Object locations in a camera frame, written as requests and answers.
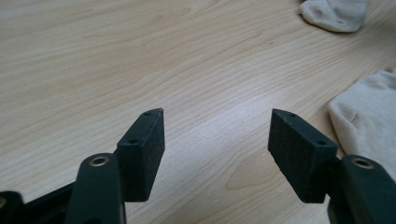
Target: wood grain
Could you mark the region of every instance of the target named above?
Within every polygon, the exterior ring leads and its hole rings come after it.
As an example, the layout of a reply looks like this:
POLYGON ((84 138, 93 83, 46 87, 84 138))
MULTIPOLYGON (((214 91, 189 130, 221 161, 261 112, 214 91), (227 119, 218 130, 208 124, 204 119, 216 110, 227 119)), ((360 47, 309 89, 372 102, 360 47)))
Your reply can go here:
POLYGON ((112 152, 137 116, 162 107, 166 150, 130 223, 328 223, 267 151, 272 108, 336 140, 327 103, 396 65, 396 2, 363 27, 304 22, 300 1, 0 2, 0 190, 29 202, 112 152))

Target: wooden table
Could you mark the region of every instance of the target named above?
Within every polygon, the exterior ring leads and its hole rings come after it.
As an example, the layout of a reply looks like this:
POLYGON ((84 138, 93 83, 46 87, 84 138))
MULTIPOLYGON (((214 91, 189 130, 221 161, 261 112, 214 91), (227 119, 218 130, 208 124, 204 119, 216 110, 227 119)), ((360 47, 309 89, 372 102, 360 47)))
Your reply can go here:
POLYGON ((396 2, 363 27, 307 24, 301 1, 0 3, 0 190, 32 201, 112 152, 139 114, 162 107, 166 150, 130 223, 326 223, 267 151, 272 108, 336 141, 327 103, 396 65, 396 2))

